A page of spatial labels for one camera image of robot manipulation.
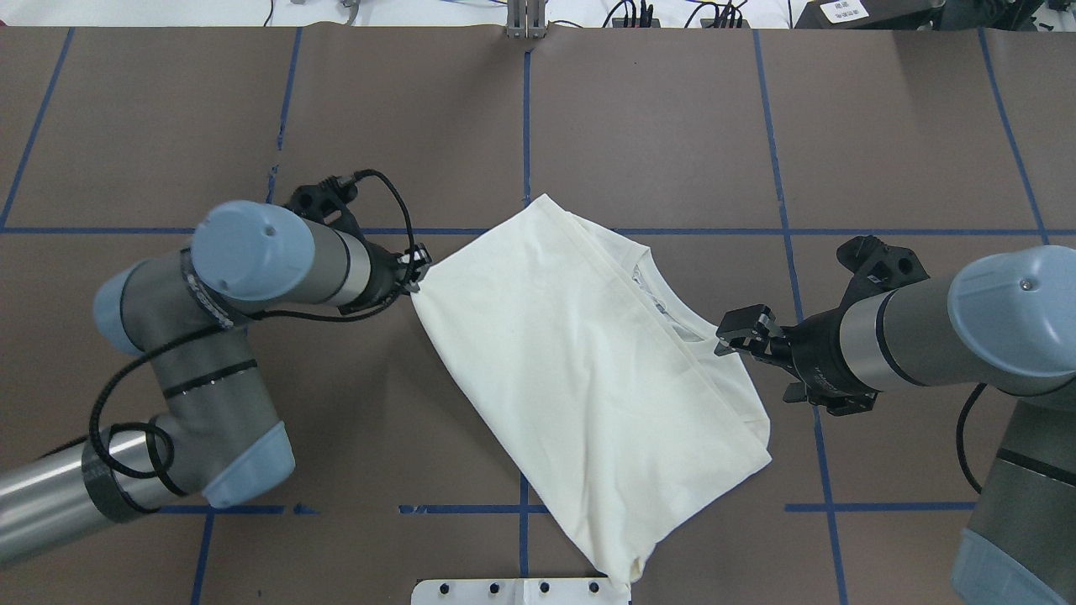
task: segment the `robotic arm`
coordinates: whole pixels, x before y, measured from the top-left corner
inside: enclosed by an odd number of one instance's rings
[[[853,277],[836,309],[784,327],[764,305],[730,311],[716,353],[784,368],[797,379],[785,402],[833,416],[911,386],[1018,397],[952,583],[974,605],[1076,604],[1076,250],[988,256],[946,279],[874,237],[837,258]]]
[[[367,241],[348,210],[367,177],[400,203],[411,240],[404,254]],[[312,318],[265,310],[282,302],[337,307],[341,315],[318,318],[326,321],[365,319],[415,291],[429,263],[399,194],[383,174],[364,170],[299,187],[286,208],[218,206],[187,247],[109,280],[94,300],[98,328],[140,358],[98,399],[85,442],[0,476],[0,566],[189,493],[225,508],[286,479],[295,459],[284,423],[235,328],[268,316]],[[169,411],[100,427],[108,392],[145,361]]]

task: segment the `white floor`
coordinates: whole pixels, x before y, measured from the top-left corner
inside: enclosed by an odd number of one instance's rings
[[[273,26],[299,26],[317,22],[343,23],[348,10],[339,0],[5,0],[0,19],[8,25],[46,26],[260,26],[275,2]],[[615,0],[548,0],[547,17],[568,19],[587,27],[598,27]],[[806,0],[792,0],[793,16],[798,18]],[[691,0],[656,0],[654,16],[663,27],[683,27],[696,4]],[[504,25],[504,4],[493,0],[360,0],[359,26],[444,26]],[[744,14],[751,27],[788,28],[787,0],[748,0]],[[710,16],[703,9],[695,17]],[[1076,31],[1071,12],[1043,9],[1037,23],[1054,31]]]

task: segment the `brown table surface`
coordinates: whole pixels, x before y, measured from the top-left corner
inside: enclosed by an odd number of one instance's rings
[[[125,363],[91,320],[105,279],[220,202],[330,173],[385,171],[435,258],[549,193],[652,247],[713,323],[754,302],[784,323],[832,308],[848,278],[833,253],[854,235],[935,276],[1076,245],[1074,51],[975,31],[555,27],[528,45],[493,26],[0,28],[0,468],[83,433]],[[400,248],[386,195],[364,186],[355,212]],[[409,301],[251,337],[295,474],[250,506],[192,497],[4,571],[0,602],[408,603],[420,578],[594,573]],[[968,388],[834,419],[748,365],[774,462],[659,545],[635,603],[958,603]],[[104,420],[160,408],[143,371]],[[980,475],[1010,410],[989,393],[969,421]]]

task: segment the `white t-shirt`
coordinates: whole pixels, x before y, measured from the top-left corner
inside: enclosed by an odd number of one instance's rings
[[[549,196],[413,296],[456,383],[594,567],[626,587],[680,523],[769,463],[738,355],[650,249]]]

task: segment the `blue tape line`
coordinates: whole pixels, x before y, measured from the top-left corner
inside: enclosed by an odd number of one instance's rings
[[[794,236],[1037,236],[1038,229],[789,229]]]
[[[415,227],[416,236],[480,236],[489,231],[489,227],[456,228],[456,227]],[[363,234],[369,236],[402,236],[407,229],[402,227],[364,228]]]
[[[11,207],[15,203],[15,194],[18,193],[18,184],[23,181],[23,171],[30,159],[30,152],[33,151],[33,143],[38,140],[38,131],[41,130],[41,123],[45,119],[45,110],[48,109],[48,101],[53,98],[53,90],[56,89],[56,82],[60,78],[60,70],[63,69],[63,60],[67,59],[68,50],[71,48],[71,39],[74,38],[74,28],[68,28],[67,38],[63,39],[63,46],[60,48],[60,56],[56,59],[56,67],[53,68],[53,76],[48,80],[48,87],[45,88],[45,96],[41,99],[41,107],[38,108],[38,116],[33,118],[33,127],[30,128],[30,137],[26,140],[26,147],[23,149],[23,157],[18,160],[18,168],[15,169],[15,178],[8,189],[8,199],[4,200],[3,210],[0,210],[0,229],[8,224],[8,215],[11,214]]]
[[[269,169],[269,180],[266,183],[266,203],[272,203],[272,195],[277,189],[277,173],[280,172],[280,164],[273,164]]]
[[[789,281],[792,285],[792,300],[795,304],[796,320],[804,319],[803,301],[799,296],[799,277],[796,275],[795,255],[792,250],[792,231],[789,225],[789,212],[784,200],[784,184],[781,181],[781,166],[777,158],[777,137],[774,135],[774,116],[769,107],[769,92],[766,86],[766,67],[762,59],[762,40],[759,30],[753,29],[754,59],[759,69],[759,88],[762,93],[762,110],[766,119],[766,136],[769,139],[769,159],[774,169],[774,186],[777,191],[778,210],[781,216],[781,230],[784,237],[784,255],[789,265]],[[815,448],[818,451],[818,466],[822,477],[822,495],[826,505],[826,524],[830,529],[830,548],[833,553],[833,571],[837,580],[837,596],[840,605],[848,605],[848,589],[845,585],[845,565],[840,555],[840,536],[837,532],[837,516],[833,510],[833,491],[830,484],[830,466],[825,456],[825,438],[822,435],[822,419],[818,408],[811,409],[815,417]]]
[[[277,151],[284,149],[284,128],[287,126],[287,108],[292,104],[292,88],[295,85],[295,66],[299,62],[299,45],[302,43],[302,28],[295,28],[295,43],[292,45],[292,64],[287,68],[287,85],[284,87],[284,103],[280,108],[280,131],[277,133]]]
[[[189,227],[5,227],[12,235],[61,235],[61,236],[171,236],[190,235]]]
[[[523,207],[530,203],[530,53],[523,54]]]
[[[822,497],[825,500],[825,521],[830,526],[830,549],[833,551],[833,572],[837,576],[837,597],[840,605],[848,605],[848,587],[845,583],[845,560],[840,555],[840,533],[837,531],[837,513],[833,504],[833,488],[830,483],[830,463],[825,455],[825,437],[822,435],[822,418],[818,407],[811,408],[815,416],[815,448],[818,450],[818,467],[822,475]]]
[[[787,504],[785,512],[933,512],[975,510],[974,502],[848,502],[826,504]]]
[[[401,504],[400,515],[549,515],[549,509],[541,504]]]
[[[202,544],[198,550],[198,568],[195,571],[195,586],[190,591],[190,605],[201,601],[202,581],[206,579],[206,564],[209,562],[209,544],[213,539],[213,518],[216,515],[210,510],[206,515],[206,525],[202,527]]]
[[[997,79],[994,76],[994,64],[990,59],[990,46],[987,44],[987,33],[979,28],[979,46],[982,47],[982,60],[987,65],[987,75],[990,78],[990,88],[994,93],[994,102],[997,103],[997,113],[1002,117],[1002,126],[1005,127],[1005,136],[1008,137],[1009,147],[1013,150],[1013,158],[1016,159],[1017,170],[1020,171],[1020,180],[1023,181],[1023,192],[1028,195],[1028,203],[1031,205],[1031,213],[1035,216],[1035,224],[1038,225],[1038,234],[1043,238],[1043,243],[1050,243],[1050,237],[1046,233],[1046,224],[1043,223],[1043,214],[1038,211],[1038,202],[1035,201],[1035,192],[1031,189],[1031,181],[1028,179],[1028,170],[1023,166],[1023,156],[1020,155],[1020,147],[1016,144],[1016,137],[1013,135],[1013,126],[1008,121],[1008,113],[1005,111],[1005,103],[1002,101],[1002,93],[997,88]]]
[[[295,505],[295,508],[292,509],[292,512],[295,515],[321,515],[320,510],[314,510],[309,506],[303,506],[301,502]]]
[[[527,515],[529,504],[530,483],[527,478],[520,473],[520,577],[530,576],[530,517]]]
[[[610,229],[622,236],[780,236],[784,235],[784,229],[767,229],[751,227],[617,227]]]
[[[213,508],[212,506],[190,506],[173,505],[162,506],[160,512],[165,515],[283,515],[285,506],[273,505],[239,505],[230,508]]]
[[[415,227],[415,235],[425,236],[480,236],[490,227]],[[624,236],[971,236],[971,237],[1034,237],[1037,229],[813,229],[813,228],[677,228],[677,227],[613,227]],[[190,227],[5,227],[0,233],[12,235],[190,235]],[[369,227],[363,233],[372,236],[406,235],[402,227]],[[1076,229],[1047,229],[1051,236],[1076,236]]]
[[[789,227],[789,210],[784,203],[784,183],[781,181],[781,165],[777,159],[777,137],[774,135],[774,115],[769,109],[769,89],[766,86],[766,67],[762,60],[762,41],[759,30],[752,29],[754,38],[754,61],[759,69],[759,89],[762,93],[762,112],[766,119],[766,137],[769,139],[769,163],[774,169],[774,187],[777,191],[777,209],[781,216],[781,235],[784,237],[784,257],[789,265],[789,280],[792,284],[793,302],[796,307],[796,318],[803,321],[803,306],[799,302],[799,277],[796,275],[794,253],[792,251],[792,234]]]

